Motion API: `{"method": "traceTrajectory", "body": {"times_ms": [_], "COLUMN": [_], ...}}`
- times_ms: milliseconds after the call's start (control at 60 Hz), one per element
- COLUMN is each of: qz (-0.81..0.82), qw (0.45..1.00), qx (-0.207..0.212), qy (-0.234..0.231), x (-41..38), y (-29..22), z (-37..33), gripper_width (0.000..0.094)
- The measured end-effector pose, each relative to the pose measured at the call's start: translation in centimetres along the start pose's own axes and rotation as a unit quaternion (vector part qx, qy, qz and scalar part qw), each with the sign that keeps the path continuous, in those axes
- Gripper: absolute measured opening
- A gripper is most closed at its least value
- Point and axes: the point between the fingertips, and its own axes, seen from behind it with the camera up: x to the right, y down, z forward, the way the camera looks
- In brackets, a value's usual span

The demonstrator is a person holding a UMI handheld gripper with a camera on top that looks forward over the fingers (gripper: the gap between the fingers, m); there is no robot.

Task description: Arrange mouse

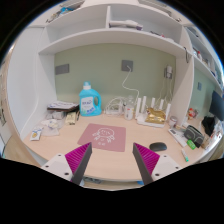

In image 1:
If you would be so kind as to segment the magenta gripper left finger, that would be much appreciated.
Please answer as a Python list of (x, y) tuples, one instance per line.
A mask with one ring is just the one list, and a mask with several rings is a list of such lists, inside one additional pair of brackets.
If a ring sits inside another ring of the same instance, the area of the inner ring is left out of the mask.
[(56, 154), (42, 166), (42, 169), (80, 185), (91, 154), (92, 144), (87, 143), (67, 154)]

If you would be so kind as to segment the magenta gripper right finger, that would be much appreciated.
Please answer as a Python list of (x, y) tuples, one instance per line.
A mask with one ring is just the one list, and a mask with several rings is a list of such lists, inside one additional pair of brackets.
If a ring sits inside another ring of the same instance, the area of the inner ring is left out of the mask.
[(169, 155), (159, 155), (137, 143), (133, 144), (133, 155), (144, 185), (181, 170)]

